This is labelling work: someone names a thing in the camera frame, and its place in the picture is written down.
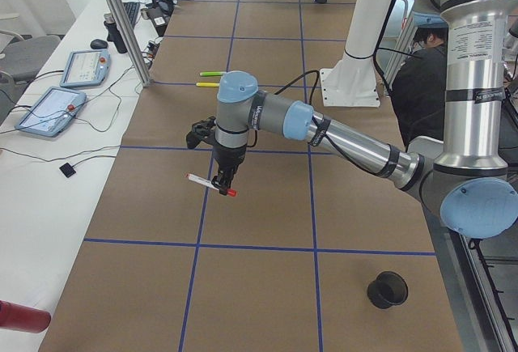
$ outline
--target person in black shirt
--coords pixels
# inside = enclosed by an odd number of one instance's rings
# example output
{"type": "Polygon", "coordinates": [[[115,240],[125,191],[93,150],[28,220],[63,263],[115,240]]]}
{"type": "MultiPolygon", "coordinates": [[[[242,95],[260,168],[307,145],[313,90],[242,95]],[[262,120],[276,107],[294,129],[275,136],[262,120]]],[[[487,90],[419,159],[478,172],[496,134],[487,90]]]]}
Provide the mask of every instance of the person in black shirt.
{"type": "Polygon", "coordinates": [[[419,135],[443,140],[447,28],[418,28],[408,57],[392,84],[392,105],[405,147],[419,135]]]}

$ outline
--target white desk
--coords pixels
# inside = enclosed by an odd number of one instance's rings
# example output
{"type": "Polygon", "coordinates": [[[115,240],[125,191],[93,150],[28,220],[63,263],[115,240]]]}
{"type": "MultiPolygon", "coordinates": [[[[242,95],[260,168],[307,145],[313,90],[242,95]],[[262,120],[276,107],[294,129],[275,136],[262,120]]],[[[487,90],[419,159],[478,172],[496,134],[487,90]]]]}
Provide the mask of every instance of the white desk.
{"type": "MultiPolygon", "coordinates": [[[[62,70],[71,51],[89,49],[95,38],[106,39],[103,25],[106,12],[105,0],[91,0],[41,73],[62,70]]],[[[134,31],[141,49],[146,47],[147,41],[156,38],[152,24],[143,19],[138,21],[134,31]]],[[[100,87],[84,89],[89,97],[102,92],[131,66],[128,54],[119,54],[113,44],[108,50],[112,65],[107,80],[100,87]]],[[[36,80],[19,104],[34,104],[49,86],[58,86],[60,78],[57,74],[36,80]]],[[[0,146],[46,159],[117,146],[137,103],[135,87],[138,84],[137,74],[131,70],[114,86],[113,91],[122,98],[122,103],[107,132],[99,133],[86,123],[74,121],[55,139],[33,137],[18,131],[0,134],[0,146]]],[[[117,103],[116,97],[105,92],[88,103],[79,117],[105,129],[117,103]]],[[[13,129],[23,113],[13,112],[0,131],[13,129]]],[[[77,173],[71,178],[65,178],[59,167],[64,162],[74,164],[89,156],[115,155],[117,151],[111,149],[52,163],[0,152],[1,300],[54,312],[114,159],[88,160],[76,167],[77,173]]],[[[36,351],[44,335],[0,329],[0,350],[36,351]]]]}

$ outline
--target red cylinder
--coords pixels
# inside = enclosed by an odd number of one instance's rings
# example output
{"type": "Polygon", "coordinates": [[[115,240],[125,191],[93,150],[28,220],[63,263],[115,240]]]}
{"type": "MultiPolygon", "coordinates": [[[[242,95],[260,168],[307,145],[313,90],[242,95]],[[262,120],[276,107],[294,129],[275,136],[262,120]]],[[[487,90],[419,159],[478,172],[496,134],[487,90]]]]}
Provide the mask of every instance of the red cylinder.
{"type": "Polygon", "coordinates": [[[46,330],[49,323],[49,312],[0,301],[0,328],[39,333],[46,330]]]}

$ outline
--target dark hair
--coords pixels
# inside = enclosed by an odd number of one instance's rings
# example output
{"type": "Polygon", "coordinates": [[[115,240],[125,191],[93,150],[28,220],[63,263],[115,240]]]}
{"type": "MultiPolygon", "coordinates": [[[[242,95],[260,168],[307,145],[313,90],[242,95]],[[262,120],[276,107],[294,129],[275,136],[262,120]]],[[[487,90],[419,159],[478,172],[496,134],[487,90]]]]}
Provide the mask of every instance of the dark hair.
{"type": "Polygon", "coordinates": [[[445,42],[448,40],[447,28],[418,28],[414,35],[414,42],[426,42],[430,34],[434,34],[445,42]]]}

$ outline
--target gray chair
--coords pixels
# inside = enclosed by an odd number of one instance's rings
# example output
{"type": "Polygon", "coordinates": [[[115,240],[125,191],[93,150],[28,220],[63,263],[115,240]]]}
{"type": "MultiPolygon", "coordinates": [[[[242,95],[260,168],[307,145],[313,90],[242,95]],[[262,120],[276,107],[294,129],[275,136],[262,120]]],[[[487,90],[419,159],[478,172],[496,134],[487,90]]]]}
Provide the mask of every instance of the gray chair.
{"type": "Polygon", "coordinates": [[[60,38],[55,35],[24,39],[16,32],[2,30],[14,41],[0,51],[0,124],[22,96],[27,85],[50,58],[60,38]]]}

